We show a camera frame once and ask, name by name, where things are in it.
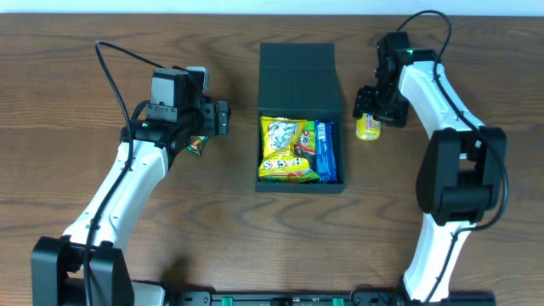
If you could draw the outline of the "yellow mentos gum can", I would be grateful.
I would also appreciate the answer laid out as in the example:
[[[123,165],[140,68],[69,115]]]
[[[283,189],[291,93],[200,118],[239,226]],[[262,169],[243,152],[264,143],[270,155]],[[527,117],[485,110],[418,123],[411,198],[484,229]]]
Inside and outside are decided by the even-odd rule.
[[[373,141],[381,135],[381,123],[373,118],[371,114],[364,113],[356,121],[355,133],[358,139]]]

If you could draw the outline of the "yellow snack bag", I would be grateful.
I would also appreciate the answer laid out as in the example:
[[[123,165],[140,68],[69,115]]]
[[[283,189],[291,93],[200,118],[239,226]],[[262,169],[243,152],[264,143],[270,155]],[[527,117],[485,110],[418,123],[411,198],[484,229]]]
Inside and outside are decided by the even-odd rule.
[[[260,122],[263,133],[263,159],[258,168],[260,178],[311,170],[309,161],[297,156],[294,150],[307,125],[306,120],[262,116]]]

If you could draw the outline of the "blue Oreo cookie pack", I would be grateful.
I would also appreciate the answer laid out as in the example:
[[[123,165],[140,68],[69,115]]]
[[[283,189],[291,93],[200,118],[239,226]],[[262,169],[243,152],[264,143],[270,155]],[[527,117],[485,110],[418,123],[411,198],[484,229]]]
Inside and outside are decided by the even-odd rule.
[[[315,122],[315,166],[322,184],[337,182],[337,165],[334,154],[333,123]]]

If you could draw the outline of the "green Haribo gummy bag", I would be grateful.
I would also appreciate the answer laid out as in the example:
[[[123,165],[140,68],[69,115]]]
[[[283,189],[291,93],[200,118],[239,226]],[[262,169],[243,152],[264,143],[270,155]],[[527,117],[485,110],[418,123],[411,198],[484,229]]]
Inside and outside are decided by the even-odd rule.
[[[274,183],[289,183],[289,184],[301,184],[309,183],[320,179],[320,175],[315,170],[315,122],[307,121],[306,127],[303,129],[298,142],[294,146],[294,150],[297,156],[306,158],[309,161],[311,170],[307,172],[290,173],[286,176],[279,177],[264,177],[258,179],[263,182]]]

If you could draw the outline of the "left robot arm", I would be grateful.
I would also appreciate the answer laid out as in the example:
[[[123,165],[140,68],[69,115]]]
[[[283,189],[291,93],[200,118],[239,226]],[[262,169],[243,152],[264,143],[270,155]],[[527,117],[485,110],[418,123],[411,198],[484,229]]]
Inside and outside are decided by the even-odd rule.
[[[133,227],[176,155],[193,138],[225,135],[230,108],[206,97],[201,66],[159,67],[150,99],[121,130],[116,159],[83,213],[59,238],[43,236],[31,253],[35,305],[165,305],[167,290],[132,280],[124,252]]]

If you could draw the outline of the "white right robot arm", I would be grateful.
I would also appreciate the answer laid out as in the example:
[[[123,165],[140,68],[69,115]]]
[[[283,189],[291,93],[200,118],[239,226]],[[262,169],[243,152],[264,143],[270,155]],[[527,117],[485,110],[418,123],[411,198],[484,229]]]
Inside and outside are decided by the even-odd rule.
[[[357,93],[354,117],[364,114],[402,128],[412,108],[428,138],[416,178],[422,229],[411,263],[389,305],[494,305],[488,292],[450,291],[450,278],[462,246],[473,232],[487,230],[504,212],[508,178],[507,137],[486,127],[450,85],[440,54],[431,48],[377,46],[377,83]]]

